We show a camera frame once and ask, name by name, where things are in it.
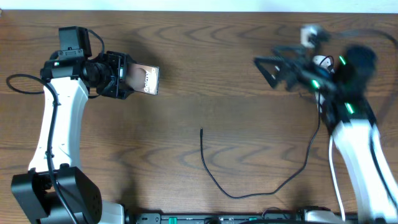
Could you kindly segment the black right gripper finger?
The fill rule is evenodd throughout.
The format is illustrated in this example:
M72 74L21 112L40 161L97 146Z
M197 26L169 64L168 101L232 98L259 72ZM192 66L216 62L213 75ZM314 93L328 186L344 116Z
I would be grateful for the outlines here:
M291 60L281 56L257 56L254 57L254 64L271 88L276 89L285 81L285 89L291 90L294 84Z
M278 45L271 51L275 55L282 55L283 52L293 52L298 55L305 55L307 50L302 45Z

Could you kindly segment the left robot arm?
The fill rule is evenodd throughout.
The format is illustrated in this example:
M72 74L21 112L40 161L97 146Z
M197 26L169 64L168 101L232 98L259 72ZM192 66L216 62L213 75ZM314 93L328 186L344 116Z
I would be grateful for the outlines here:
M132 93L126 75L128 54L61 50L46 61L37 79L45 96L44 117L35 154L25 174L12 178L11 190L31 223L133 223L124 205L102 199L82 171L81 122L90 90L125 99Z

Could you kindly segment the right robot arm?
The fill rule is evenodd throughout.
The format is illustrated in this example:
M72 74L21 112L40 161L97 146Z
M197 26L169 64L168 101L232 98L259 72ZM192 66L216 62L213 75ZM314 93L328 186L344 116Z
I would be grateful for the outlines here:
M364 45L350 45L334 72L315 63L303 47L279 49L254 64L271 88L286 82L317 94L321 119L343 157L364 223L397 223L397 182L384 157L377 119L366 99L366 85L376 71L376 54Z

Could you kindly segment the Galaxy S25 Ultra smartphone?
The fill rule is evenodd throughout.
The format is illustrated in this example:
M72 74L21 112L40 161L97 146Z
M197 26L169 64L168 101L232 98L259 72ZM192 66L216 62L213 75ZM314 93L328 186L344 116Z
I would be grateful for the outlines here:
M134 91L157 95L159 90L159 67L130 63L125 81Z

